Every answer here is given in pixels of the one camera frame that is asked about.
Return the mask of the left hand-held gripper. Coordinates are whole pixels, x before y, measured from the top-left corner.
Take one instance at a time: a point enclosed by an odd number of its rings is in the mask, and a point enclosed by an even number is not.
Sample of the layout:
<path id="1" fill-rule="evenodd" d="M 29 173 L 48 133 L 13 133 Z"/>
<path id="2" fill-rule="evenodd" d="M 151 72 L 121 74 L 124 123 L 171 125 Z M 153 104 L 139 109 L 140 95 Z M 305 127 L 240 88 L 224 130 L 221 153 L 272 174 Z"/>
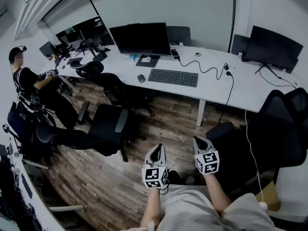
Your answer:
<path id="1" fill-rule="evenodd" d="M 168 177 L 166 150 L 162 143 L 155 145 L 145 156 L 145 166 L 141 169 L 142 181 L 147 189 L 162 189 Z"/>

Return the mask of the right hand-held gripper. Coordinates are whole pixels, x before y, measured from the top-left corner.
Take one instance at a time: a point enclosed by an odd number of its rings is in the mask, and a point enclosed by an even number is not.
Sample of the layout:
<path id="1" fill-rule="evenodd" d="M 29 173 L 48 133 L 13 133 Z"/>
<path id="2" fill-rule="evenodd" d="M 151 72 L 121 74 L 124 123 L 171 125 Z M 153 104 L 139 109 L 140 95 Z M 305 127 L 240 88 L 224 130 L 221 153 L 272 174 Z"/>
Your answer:
<path id="1" fill-rule="evenodd" d="M 195 166 L 203 175 L 217 173 L 219 169 L 219 154 L 212 142 L 204 137 L 194 136 L 193 147 L 195 156 Z"/>

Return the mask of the black keyboard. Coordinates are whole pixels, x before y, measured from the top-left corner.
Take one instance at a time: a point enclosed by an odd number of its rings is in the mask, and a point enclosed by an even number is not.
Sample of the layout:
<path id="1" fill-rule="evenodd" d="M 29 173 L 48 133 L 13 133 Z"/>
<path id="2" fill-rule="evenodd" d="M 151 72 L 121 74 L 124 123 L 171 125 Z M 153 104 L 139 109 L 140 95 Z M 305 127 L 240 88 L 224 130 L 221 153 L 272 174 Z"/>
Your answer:
<path id="1" fill-rule="evenodd" d="M 148 81 L 196 87 L 198 74 L 174 70 L 152 69 Z"/>

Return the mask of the person's right forearm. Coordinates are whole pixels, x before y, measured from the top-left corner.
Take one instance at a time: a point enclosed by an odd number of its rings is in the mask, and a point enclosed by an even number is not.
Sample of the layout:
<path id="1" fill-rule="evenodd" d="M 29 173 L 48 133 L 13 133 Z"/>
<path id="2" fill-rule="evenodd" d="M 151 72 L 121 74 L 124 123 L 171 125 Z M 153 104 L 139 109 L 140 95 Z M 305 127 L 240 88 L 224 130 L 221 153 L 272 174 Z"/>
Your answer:
<path id="1" fill-rule="evenodd" d="M 215 174 L 206 174 L 203 176 L 208 188 L 212 205 L 216 212 L 221 216 L 226 208 L 232 204 L 232 201 L 223 191 Z"/>

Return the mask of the person's left forearm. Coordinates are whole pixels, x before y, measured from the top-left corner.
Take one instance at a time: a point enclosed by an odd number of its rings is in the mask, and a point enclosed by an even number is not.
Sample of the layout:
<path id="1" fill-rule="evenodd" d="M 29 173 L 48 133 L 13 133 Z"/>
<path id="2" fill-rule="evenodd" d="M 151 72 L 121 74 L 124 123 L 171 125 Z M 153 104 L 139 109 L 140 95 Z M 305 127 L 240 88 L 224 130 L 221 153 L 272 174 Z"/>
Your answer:
<path id="1" fill-rule="evenodd" d="M 141 219 L 140 227 L 146 227 L 150 222 L 154 222 L 157 228 L 160 223 L 160 194 L 158 189 L 150 189 L 145 212 Z"/>

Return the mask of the white desk leg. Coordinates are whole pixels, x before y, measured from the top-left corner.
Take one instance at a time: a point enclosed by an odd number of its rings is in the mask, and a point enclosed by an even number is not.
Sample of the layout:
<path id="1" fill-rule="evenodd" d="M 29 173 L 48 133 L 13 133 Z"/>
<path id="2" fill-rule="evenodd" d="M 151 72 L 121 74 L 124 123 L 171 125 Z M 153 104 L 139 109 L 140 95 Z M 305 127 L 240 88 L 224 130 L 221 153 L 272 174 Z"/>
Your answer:
<path id="1" fill-rule="evenodd" d="M 196 126 L 200 127 L 202 120 L 203 120 L 203 114 L 204 114 L 204 110 L 205 110 L 205 100 L 200 99 L 199 100 L 199 108 L 198 108 L 198 115 L 197 115 L 197 122 L 196 122 Z"/>

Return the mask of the person's light grey shirt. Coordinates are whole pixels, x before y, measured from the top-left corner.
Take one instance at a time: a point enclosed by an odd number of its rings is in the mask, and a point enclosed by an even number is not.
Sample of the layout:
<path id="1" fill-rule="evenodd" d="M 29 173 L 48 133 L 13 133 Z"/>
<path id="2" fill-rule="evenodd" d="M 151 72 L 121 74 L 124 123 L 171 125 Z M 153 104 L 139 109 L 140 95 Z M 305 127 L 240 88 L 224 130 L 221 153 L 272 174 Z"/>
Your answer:
<path id="1" fill-rule="evenodd" d="M 219 215 L 206 186 L 172 185 L 161 196 L 161 220 L 157 227 L 123 231 L 275 231 L 274 223 L 252 193 L 233 201 Z"/>

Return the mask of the black mesh office chair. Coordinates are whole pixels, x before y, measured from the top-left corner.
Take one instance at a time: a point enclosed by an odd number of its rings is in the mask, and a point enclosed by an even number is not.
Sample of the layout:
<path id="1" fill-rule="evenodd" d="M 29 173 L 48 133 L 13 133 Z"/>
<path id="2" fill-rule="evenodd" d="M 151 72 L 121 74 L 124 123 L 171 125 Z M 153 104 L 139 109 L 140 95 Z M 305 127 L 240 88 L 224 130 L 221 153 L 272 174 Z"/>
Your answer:
<path id="1" fill-rule="evenodd" d="M 308 92 L 273 90 L 260 111 L 236 128 L 222 123 L 206 133 L 220 157 L 216 177 L 230 193 L 256 174 L 301 165 L 308 150 Z"/>

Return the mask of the cardboard box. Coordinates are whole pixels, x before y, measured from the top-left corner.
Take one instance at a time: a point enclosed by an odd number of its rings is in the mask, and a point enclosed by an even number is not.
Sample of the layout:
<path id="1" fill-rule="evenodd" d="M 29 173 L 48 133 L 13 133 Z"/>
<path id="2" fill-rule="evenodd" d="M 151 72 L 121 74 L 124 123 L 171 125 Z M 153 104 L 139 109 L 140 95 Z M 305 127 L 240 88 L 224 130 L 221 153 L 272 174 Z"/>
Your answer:
<path id="1" fill-rule="evenodd" d="M 260 192 L 256 194 L 257 201 L 261 202 L 261 200 L 263 200 L 267 204 L 270 211 L 277 212 L 280 209 L 281 205 L 273 181 L 271 181 L 266 187 L 262 189 L 262 194 L 263 198 Z"/>

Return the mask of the small dark grey desk divider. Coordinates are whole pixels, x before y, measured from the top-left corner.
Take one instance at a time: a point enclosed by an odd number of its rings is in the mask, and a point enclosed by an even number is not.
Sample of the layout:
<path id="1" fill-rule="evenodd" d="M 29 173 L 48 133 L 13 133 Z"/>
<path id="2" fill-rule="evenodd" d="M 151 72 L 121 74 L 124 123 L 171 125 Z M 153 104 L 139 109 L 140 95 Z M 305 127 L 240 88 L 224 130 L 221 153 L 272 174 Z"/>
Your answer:
<path id="1" fill-rule="evenodd" d="M 233 36 L 233 43 L 231 53 L 234 55 L 245 54 L 250 38 L 235 34 Z"/>

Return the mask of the black office chair with headrest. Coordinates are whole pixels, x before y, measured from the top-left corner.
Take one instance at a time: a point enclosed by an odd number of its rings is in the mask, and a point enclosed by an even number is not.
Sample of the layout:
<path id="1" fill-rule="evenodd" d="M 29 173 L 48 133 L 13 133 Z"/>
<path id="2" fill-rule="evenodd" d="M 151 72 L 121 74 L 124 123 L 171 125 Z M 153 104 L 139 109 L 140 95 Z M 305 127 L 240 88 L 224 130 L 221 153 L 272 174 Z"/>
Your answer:
<path id="1" fill-rule="evenodd" d="M 149 92 L 145 88 L 127 85 L 113 73 L 105 73 L 104 65 L 98 61 L 91 61 L 87 64 L 80 64 L 77 61 L 70 64 L 76 73 L 103 88 L 103 91 L 112 105 L 126 109 L 143 108 L 151 117 L 153 111 L 148 105 Z"/>

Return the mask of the black monitor with heavy base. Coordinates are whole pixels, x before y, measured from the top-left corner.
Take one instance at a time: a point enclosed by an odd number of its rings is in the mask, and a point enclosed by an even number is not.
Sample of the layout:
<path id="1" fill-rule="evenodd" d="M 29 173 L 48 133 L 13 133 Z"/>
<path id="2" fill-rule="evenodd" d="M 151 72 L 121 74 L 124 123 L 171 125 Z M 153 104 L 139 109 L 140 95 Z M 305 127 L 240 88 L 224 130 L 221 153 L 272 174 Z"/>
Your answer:
<path id="1" fill-rule="evenodd" d="M 90 36 L 85 36 L 82 30 L 79 31 L 83 42 L 86 44 L 87 48 L 93 55 L 93 60 L 102 62 L 107 55 L 104 50 L 99 49 L 99 44 L 102 43 L 102 40 L 98 34 L 93 34 Z"/>

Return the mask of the large black desktop monitor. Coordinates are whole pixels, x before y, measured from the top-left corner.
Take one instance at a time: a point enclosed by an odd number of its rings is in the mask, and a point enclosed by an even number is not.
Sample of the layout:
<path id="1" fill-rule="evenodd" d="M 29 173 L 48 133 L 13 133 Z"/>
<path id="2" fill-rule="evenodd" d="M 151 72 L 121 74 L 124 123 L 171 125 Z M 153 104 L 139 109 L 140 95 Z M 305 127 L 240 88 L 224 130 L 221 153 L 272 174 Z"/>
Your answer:
<path id="1" fill-rule="evenodd" d="M 171 56 L 166 23 L 137 23 L 109 28 L 121 54 L 137 54 L 136 66 L 156 67 L 161 56 Z M 151 57 L 143 63 L 142 57 Z"/>

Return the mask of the dark blue jacket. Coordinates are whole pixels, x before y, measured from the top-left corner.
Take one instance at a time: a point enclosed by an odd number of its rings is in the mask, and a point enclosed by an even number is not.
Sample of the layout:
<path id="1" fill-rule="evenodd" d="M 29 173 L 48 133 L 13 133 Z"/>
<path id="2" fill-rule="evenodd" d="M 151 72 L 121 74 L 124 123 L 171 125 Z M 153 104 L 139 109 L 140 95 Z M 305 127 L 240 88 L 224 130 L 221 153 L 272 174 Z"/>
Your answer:
<path id="1" fill-rule="evenodd" d="M 29 140 L 32 134 L 32 113 L 22 102 L 12 103 L 8 113 L 8 123 L 22 140 Z"/>

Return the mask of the small black distant monitor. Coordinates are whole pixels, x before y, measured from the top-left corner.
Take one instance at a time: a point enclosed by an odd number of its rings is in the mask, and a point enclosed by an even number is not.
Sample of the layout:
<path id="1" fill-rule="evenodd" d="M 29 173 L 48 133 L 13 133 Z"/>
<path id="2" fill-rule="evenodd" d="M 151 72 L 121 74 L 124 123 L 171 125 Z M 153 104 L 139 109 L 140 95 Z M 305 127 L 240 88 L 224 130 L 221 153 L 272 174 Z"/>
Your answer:
<path id="1" fill-rule="evenodd" d="M 54 47 L 50 41 L 41 46 L 39 50 L 45 57 L 53 57 L 55 55 Z"/>

